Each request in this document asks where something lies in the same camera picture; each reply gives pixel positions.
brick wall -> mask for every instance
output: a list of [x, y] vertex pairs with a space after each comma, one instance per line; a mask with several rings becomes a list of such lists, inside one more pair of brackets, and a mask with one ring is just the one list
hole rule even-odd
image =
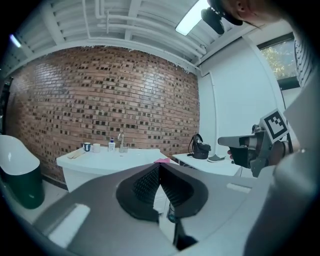
[[197, 77], [160, 57], [116, 47], [76, 47], [12, 74], [7, 133], [64, 182], [56, 158], [83, 142], [186, 153], [199, 130]]

pink object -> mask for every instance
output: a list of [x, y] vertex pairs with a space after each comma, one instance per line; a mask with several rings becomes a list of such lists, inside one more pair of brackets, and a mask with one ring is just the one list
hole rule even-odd
[[157, 161], [155, 161], [155, 163], [170, 163], [170, 158], [169, 157], [165, 159], [160, 158]]

ceiling light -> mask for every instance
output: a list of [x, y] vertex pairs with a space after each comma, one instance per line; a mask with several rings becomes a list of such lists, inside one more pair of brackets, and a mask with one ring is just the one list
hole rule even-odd
[[13, 34], [10, 35], [10, 39], [12, 41], [12, 43], [14, 43], [14, 45], [18, 48], [21, 47], [21, 44], [19, 43], [19, 41], [15, 38], [15, 36]]
[[198, 24], [201, 20], [201, 11], [207, 9], [209, 6], [207, 0], [199, 0], [184, 18], [180, 21], [178, 26], [175, 28], [175, 31], [186, 36], [188, 33]]

white ceiling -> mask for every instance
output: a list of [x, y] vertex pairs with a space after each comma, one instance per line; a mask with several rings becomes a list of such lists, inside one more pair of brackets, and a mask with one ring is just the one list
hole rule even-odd
[[189, 35], [177, 33], [175, 27], [196, 2], [46, 0], [16, 31], [22, 46], [10, 44], [0, 63], [1, 75], [54, 51], [94, 45], [144, 51], [194, 72], [213, 53], [253, 29], [233, 27], [223, 19], [226, 32], [219, 36], [201, 20]]

grey shoe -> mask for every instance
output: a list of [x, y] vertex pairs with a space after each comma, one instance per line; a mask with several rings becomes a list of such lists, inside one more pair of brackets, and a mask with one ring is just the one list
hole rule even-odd
[[217, 156], [215, 154], [214, 156], [210, 156], [207, 160], [210, 163], [215, 163], [215, 162], [219, 162], [219, 161], [225, 160], [225, 158], [226, 158], [225, 156], [224, 157], [219, 157], [219, 156]]

